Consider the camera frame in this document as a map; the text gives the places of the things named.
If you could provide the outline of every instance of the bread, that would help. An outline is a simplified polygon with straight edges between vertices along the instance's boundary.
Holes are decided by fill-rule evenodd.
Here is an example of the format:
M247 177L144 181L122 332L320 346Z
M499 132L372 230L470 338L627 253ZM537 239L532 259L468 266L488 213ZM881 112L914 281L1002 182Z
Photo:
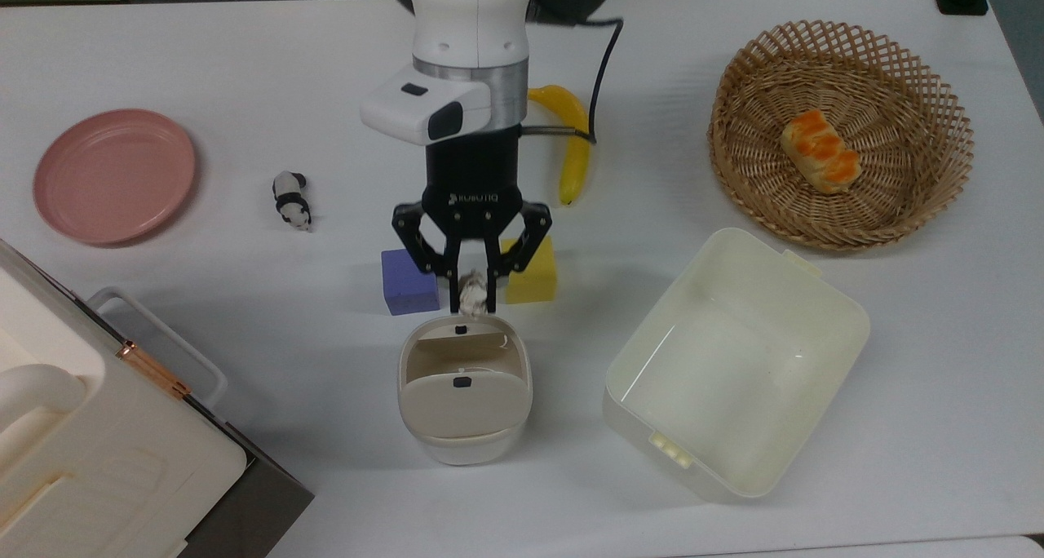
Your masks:
M822 193L847 191L862 172L859 155L847 148L820 110L790 120L783 129L780 144L805 180Z

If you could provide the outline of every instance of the small white bin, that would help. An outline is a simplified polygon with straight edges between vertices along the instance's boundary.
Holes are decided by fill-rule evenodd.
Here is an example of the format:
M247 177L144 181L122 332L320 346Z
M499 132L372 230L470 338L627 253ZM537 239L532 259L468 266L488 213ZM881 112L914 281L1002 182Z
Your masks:
M870 335L818 271L738 229L711 236L610 366L602 412L697 495L767 494Z
M442 463L496 460L521 436L531 405L529 357L500 318L438 318L403 346L399 411Z

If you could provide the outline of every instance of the yellow cube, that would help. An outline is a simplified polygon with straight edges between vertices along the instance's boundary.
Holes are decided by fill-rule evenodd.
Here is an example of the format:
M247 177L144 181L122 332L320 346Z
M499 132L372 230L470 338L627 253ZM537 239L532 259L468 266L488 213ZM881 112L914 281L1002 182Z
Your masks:
M516 241L501 240L501 251L509 250ZM515 304L553 301L554 290L557 287L559 272L554 268L554 247L551 246L551 236L545 236L526 270L522 273L512 273L507 278L504 302Z

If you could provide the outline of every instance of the pink plate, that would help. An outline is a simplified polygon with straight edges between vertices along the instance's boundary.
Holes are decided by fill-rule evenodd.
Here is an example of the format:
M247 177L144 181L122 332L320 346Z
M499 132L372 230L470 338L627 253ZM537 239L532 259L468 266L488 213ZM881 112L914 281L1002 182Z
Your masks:
M40 159L37 210L51 228L91 245L122 243L177 212L195 178L185 131L145 110L117 110L67 130Z

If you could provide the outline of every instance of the purple block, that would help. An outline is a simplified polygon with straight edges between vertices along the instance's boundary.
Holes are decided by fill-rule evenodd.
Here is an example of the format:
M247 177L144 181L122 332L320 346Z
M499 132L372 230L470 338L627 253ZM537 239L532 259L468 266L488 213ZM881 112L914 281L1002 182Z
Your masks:
M442 308L435 276L421 273L405 249L381 252L381 273L384 277L384 302L393 316Z

